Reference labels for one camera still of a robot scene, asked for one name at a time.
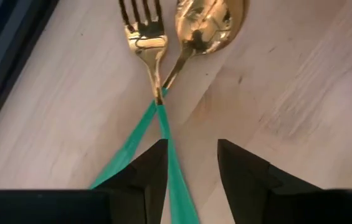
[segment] wooden table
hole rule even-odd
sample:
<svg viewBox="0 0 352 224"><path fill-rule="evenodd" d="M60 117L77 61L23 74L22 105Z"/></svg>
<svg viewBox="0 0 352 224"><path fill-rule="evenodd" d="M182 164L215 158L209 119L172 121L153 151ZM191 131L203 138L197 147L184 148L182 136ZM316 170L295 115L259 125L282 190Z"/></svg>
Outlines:
<svg viewBox="0 0 352 224"><path fill-rule="evenodd" d="M0 188L87 188L152 99L117 1L61 0L0 114ZM179 53L174 1L162 1ZM352 0L255 0L231 46L185 67L166 98L203 223L232 223L226 138L323 188L352 187ZM138 154L159 139L158 122ZM164 223L169 221L165 205Z"/></svg>

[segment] spoon bowl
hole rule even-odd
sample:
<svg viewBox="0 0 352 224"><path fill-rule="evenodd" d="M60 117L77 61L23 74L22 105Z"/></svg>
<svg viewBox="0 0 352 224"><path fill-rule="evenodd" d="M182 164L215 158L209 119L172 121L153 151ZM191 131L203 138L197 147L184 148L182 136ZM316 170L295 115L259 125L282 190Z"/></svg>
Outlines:
<svg viewBox="0 0 352 224"><path fill-rule="evenodd" d="M181 54L163 88L171 86L187 60L223 49L245 20L247 0L178 0L176 32Z"/></svg>

